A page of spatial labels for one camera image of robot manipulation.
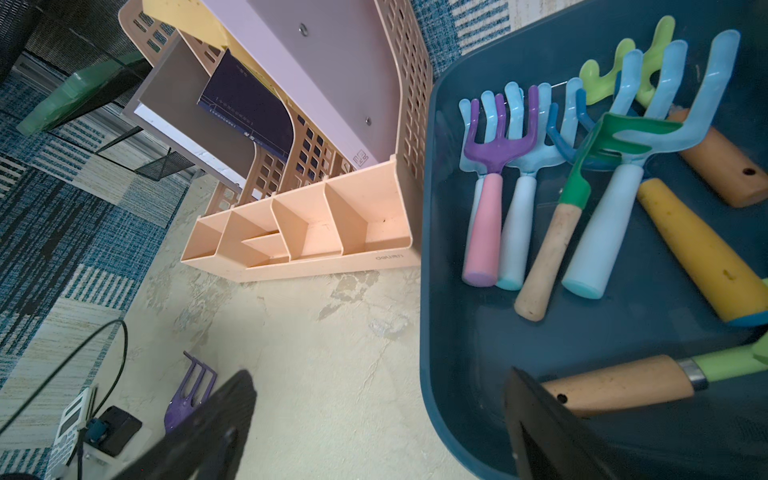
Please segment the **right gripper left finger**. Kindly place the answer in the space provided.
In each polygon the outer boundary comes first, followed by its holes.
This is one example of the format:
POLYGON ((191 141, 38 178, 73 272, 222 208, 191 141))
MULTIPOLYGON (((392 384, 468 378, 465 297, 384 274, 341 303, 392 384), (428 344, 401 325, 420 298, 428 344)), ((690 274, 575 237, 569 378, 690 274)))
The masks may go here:
POLYGON ((241 369, 173 432, 123 469, 119 479, 233 479, 257 399, 241 369))

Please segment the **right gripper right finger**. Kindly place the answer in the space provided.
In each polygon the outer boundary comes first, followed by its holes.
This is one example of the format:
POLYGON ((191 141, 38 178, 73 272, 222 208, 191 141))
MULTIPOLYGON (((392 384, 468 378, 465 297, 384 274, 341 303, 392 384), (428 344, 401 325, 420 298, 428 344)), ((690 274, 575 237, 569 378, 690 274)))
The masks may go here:
POLYGON ((634 479, 622 456, 527 372, 504 384, 504 418, 521 479, 634 479))

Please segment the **teal plastic storage box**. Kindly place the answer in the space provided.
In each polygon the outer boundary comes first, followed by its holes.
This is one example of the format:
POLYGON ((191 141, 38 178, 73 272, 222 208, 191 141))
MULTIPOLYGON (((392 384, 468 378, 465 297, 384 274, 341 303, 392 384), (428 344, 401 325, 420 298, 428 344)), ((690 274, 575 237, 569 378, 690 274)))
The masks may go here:
MULTIPOLYGON (((427 137, 422 252, 421 388, 449 451, 483 479, 515 479, 504 422, 511 367, 545 382, 659 354, 692 357, 757 340, 766 327, 723 323, 635 202, 600 300, 559 285, 546 317, 529 322, 517 292, 461 279, 474 172, 462 172, 458 102, 510 81, 553 87, 595 59, 610 68, 619 41, 647 51, 659 19, 688 43, 674 104, 692 104, 713 38, 741 42, 713 125, 767 173, 767 1, 584 1, 463 56, 439 76, 427 137)), ((731 208, 677 154, 646 164, 760 278, 767 278, 767 200, 731 208)), ((767 479, 767 371, 718 381, 693 398, 586 419, 584 424, 649 479, 767 479)))

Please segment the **white grey book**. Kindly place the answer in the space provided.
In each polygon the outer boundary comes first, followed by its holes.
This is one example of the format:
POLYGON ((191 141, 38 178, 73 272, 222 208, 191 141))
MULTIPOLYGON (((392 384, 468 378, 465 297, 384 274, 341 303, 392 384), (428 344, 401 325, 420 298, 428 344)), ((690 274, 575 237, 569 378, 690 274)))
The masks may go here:
POLYGON ((123 114, 239 193, 254 161, 254 143, 198 105, 208 81, 190 48, 175 38, 123 114))

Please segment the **yellow paper folder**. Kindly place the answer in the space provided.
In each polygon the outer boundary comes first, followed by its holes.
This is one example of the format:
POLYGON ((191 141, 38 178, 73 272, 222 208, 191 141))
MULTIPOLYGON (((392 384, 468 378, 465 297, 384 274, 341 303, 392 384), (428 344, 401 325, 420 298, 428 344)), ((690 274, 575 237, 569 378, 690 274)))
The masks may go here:
POLYGON ((247 50, 221 24, 213 13, 197 0, 143 0, 143 12, 216 48, 229 50, 273 94, 283 97, 283 90, 274 84, 247 50))

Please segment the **purple rake pink handle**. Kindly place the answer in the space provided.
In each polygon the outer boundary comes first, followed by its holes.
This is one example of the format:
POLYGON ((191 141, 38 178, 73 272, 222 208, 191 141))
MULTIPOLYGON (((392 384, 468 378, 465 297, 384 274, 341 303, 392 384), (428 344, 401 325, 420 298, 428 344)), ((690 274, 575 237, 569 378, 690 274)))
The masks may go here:
POLYGON ((538 139, 539 90, 536 85, 528 89, 527 134, 520 139, 506 136, 506 113, 502 111, 504 96, 494 97, 498 124, 494 139, 489 143, 478 143, 476 135, 479 125, 480 101, 471 101, 470 126, 464 148, 465 156, 486 167, 478 208, 473 223, 462 279, 474 287, 492 287, 498 280, 502 231, 502 172, 507 163, 529 153, 538 139))
POLYGON ((184 351, 183 354, 191 364, 166 409, 164 415, 164 428, 166 434, 172 432, 186 418, 188 418, 199 405, 208 400, 218 377, 217 372, 213 368, 192 356, 189 352, 184 351), (208 379, 209 382, 205 387, 204 393, 199 399, 195 399, 195 395, 201 390, 202 383, 205 379, 208 379))

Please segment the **pink plastic desk organizer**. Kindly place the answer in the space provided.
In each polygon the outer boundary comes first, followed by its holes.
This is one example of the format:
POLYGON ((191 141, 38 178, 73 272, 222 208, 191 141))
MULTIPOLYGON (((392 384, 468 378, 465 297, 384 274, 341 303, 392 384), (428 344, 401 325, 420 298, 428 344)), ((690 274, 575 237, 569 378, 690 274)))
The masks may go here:
MULTIPOLYGON (((237 193, 216 179, 183 251, 184 264, 234 282, 254 282, 420 263, 432 65, 412 5, 373 2, 400 84, 394 154, 359 168, 284 91, 283 97, 274 94, 293 124, 288 161, 252 141, 255 157, 245 186, 237 193)), ((229 51, 153 19, 143 12, 142 1, 125 3, 118 18, 152 69, 175 38, 186 43, 209 80, 229 51)))

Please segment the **large light blue rake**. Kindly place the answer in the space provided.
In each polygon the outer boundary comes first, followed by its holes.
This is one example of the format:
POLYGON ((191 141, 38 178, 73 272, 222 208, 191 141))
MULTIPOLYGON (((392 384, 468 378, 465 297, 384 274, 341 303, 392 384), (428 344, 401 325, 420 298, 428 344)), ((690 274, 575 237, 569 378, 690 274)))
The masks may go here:
MULTIPOLYGON (((603 296, 624 240, 646 161, 654 154, 682 151, 704 140, 730 81, 740 40, 740 32, 733 29, 714 38, 704 80, 687 118, 679 122, 679 129, 670 133, 620 134, 622 140, 646 145, 650 150, 625 156, 615 169, 563 277, 566 290, 586 299, 603 296)), ((659 33, 654 35, 652 47, 643 56, 635 95, 646 108, 646 119, 671 122, 668 115, 683 78, 687 50, 684 40, 662 41, 659 33)))

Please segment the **green rake wooden handle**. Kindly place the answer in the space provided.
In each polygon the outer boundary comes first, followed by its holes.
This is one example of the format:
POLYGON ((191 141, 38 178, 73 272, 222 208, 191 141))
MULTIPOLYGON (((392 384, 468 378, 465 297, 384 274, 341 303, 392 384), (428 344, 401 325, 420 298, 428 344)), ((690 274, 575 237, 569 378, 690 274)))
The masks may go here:
POLYGON ((680 122, 605 113, 586 135, 573 155, 573 166, 554 211, 536 259, 517 295, 516 313, 533 322, 545 317, 554 283, 568 244, 591 194, 590 184, 581 170, 590 156, 619 162, 622 156, 637 156, 651 151, 651 146, 617 139, 617 133, 666 135, 679 130, 680 122))

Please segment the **dark navy notebook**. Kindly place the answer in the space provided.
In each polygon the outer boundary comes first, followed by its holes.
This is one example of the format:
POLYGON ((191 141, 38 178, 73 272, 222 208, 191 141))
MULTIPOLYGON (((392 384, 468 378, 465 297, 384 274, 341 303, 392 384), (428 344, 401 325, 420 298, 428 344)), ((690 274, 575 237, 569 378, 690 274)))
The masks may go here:
POLYGON ((285 105, 229 51, 197 104, 283 163, 288 161, 294 130, 285 105))

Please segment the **green folder on shelf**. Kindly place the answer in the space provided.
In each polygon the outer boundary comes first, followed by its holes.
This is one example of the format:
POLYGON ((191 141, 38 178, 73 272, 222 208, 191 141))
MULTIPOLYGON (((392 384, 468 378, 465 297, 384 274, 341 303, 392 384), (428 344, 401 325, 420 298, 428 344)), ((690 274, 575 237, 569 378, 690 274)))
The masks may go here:
POLYGON ((140 53, 78 70, 40 102, 16 127, 25 136, 56 129, 111 103, 140 84, 152 65, 140 53))

